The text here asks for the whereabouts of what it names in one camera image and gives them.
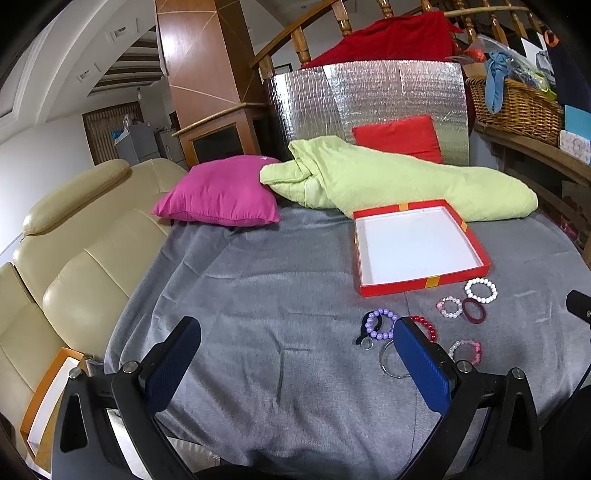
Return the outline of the silver metal bangle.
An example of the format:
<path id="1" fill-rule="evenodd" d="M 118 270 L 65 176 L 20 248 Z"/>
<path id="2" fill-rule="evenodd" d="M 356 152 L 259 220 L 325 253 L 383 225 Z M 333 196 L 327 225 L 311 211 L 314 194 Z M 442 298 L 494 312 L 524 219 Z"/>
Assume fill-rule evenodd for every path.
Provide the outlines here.
<path id="1" fill-rule="evenodd" d="M 392 379 L 401 380 L 410 377 L 405 363 L 396 347 L 394 347 L 393 340 L 388 341 L 382 347 L 379 354 L 379 364 L 383 373 Z"/>

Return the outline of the red shallow box tray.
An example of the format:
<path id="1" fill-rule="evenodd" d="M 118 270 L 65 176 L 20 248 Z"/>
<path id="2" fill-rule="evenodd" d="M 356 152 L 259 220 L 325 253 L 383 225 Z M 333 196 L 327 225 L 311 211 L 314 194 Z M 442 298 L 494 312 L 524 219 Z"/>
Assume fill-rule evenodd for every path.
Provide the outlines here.
<path id="1" fill-rule="evenodd" d="M 468 281 L 491 268 L 468 223 L 444 199 L 356 211 L 353 245 L 363 298 Z"/>

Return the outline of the orange white box lid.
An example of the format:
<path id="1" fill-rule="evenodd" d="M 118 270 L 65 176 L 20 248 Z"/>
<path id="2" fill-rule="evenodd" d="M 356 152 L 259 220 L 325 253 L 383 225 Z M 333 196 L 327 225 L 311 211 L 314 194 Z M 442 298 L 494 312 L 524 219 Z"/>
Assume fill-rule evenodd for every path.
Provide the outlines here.
<path id="1" fill-rule="evenodd" d="M 27 458 L 41 474 L 51 477 L 51 452 L 61 397 L 69 372 L 83 363 L 84 355 L 61 348 L 33 393 L 20 426 Z"/>

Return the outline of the grey bed blanket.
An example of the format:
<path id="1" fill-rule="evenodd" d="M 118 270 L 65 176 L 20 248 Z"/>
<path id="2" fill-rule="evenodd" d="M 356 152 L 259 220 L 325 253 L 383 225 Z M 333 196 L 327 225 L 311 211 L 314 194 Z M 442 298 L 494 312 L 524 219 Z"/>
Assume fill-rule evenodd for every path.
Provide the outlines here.
<path id="1" fill-rule="evenodd" d="M 546 416 L 590 361 L 590 331 L 569 314 L 590 271 L 539 213 L 476 223 L 499 296 L 485 322 L 436 309 L 460 285 L 383 298 L 356 291 L 353 224 L 335 210 L 287 205 L 279 224 L 228 229 L 176 223 L 123 310 L 106 348 L 112 373 L 139 360 L 190 316 L 200 348 L 162 424 L 224 460 L 302 479 L 394 479 L 437 422 L 414 382 L 383 373 L 353 343 L 363 314 L 386 307 L 432 322 L 440 343 L 483 347 L 480 370 L 528 377 Z"/>

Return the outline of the light green quilt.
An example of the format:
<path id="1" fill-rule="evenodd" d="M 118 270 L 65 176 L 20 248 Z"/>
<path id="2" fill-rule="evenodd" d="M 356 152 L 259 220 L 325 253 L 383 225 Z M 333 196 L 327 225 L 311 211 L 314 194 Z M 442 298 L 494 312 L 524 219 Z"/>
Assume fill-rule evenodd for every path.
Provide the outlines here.
<path id="1" fill-rule="evenodd" d="M 435 164 L 337 136 L 294 140 L 288 149 L 293 159 L 266 165 L 259 181 L 305 208 L 353 217 L 369 208 L 443 199 L 467 222 L 524 218 L 538 208 L 525 183 L 486 167 Z"/>

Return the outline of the magenta pillow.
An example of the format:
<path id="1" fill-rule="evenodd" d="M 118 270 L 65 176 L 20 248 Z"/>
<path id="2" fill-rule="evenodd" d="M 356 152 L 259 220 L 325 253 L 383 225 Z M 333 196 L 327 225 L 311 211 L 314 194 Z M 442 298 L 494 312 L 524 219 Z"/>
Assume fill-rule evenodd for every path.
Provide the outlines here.
<path id="1" fill-rule="evenodd" d="M 224 227 L 279 222 L 273 191 L 259 181 L 260 170 L 274 163 L 271 157 L 239 155 L 195 165 L 156 203 L 152 214 Z"/>

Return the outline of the wooden stair railing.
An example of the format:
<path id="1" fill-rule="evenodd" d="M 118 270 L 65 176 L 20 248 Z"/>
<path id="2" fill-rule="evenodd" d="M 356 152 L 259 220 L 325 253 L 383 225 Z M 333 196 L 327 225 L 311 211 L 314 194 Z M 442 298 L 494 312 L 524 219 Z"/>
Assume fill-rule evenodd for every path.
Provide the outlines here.
<path id="1" fill-rule="evenodd" d="M 478 35 L 490 35 L 507 44 L 513 37 L 543 41 L 543 22 L 521 1 L 376 1 L 376 15 L 363 1 L 303 3 L 301 14 L 266 44 L 259 44 L 249 67 L 263 80 L 300 69 L 334 47 L 356 28 L 382 18 L 417 16 L 441 11 L 462 30 L 452 38 L 465 48 Z"/>

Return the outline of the wooden pillar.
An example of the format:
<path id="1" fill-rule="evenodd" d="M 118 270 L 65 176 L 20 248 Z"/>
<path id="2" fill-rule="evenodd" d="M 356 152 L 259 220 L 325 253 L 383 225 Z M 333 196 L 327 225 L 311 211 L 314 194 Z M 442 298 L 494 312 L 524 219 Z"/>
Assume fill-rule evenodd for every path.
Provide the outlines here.
<path id="1" fill-rule="evenodd" d="M 172 102 L 182 127 L 245 103 L 266 101 L 250 68 L 252 43 L 238 1 L 155 3 Z"/>

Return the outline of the silver foil insulation panel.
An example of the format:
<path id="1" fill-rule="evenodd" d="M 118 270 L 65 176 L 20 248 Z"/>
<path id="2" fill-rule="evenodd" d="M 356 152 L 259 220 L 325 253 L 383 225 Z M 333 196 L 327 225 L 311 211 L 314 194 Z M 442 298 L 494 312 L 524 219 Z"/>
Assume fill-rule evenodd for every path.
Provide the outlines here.
<path id="1" fill-rule="evenodd" d="M 301 69 L 266 80 L 287 143 L 338 136 L 404 118 L 432 118 L 446 163 L 469 164 L 469 120 L 462 67 L 453 62 L 377 60 Z"/>

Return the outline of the wooden cabinet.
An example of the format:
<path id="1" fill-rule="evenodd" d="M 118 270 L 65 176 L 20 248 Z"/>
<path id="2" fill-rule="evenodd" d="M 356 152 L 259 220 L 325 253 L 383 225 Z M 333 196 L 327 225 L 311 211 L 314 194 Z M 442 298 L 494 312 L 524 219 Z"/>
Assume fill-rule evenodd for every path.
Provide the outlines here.
<path id="1" fill-rule="evenodd" d="M 174 134 L 189 167 L 234 155 L 260 153 L 256 122 L 269 113 L 266 103 L 242 103 L 194 122 Z"/>

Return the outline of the red blanket on railing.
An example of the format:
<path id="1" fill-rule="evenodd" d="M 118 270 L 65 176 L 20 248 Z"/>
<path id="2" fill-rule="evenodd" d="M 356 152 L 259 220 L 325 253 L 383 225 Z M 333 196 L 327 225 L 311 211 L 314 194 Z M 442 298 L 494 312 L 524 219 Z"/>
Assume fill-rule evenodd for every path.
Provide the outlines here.
<path id="1" fill-rule="evenodd" d="M 384 18 L 342 38 L 304 68 L 374 60 L 446 61 L 457 52 L 452 35 L 461 33 L 441 11 Z"/>

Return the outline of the blue cloth in basket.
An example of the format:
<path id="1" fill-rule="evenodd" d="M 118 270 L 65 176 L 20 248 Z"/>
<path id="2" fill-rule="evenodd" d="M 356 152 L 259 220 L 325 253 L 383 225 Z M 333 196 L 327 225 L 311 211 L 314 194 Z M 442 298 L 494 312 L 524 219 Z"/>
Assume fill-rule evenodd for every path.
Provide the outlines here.
<path id="1" fill-rule="evenodd" d="M 499 113 L 503 107 L 505 79 L 512 73 L 511 60 L 508 52 L 497 50 L 485 62 L 485 105 L 491 114 Z"/>

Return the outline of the wicker basket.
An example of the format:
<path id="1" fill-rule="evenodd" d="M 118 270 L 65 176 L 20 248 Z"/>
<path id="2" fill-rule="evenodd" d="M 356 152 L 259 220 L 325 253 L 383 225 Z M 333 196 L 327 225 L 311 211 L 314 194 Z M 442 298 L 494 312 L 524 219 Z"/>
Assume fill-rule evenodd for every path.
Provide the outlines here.
<path id="1" fill-rule="evenodd" d="M 491 113 L 485 104 L 486 78 L 468 78 L 476 122 L 557 147 L 564 127 L 564 110 L 557 101 L 522 82 L 506 79 L 502 108 Z"/>

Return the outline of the red cushion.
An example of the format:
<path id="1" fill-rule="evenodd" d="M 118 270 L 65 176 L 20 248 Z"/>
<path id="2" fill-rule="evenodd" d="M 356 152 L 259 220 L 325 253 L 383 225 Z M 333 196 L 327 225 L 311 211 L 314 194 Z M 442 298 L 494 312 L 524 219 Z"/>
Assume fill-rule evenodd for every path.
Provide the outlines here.
<path id="1" fill-rule="evenodd" d="M 408 155 L 434 164 L 444 163 L 435 126 L 429 115 L 353 127 L 352 133 L 356 145 L 362 147 Z"/>

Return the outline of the beige leather sofa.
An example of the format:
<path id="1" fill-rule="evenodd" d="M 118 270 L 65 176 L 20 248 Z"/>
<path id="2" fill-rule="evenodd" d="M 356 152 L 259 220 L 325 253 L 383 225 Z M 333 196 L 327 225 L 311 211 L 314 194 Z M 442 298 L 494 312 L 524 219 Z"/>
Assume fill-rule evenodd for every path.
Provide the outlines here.
<path id="1" fill-rule="evenodd" d="M 168 236 L 152 210 L 185 174 L 167 159 L 110 160 L 30 209 L 1 266 L 1 412 L 14 428 L 61 349 L 103 358 Z"/>

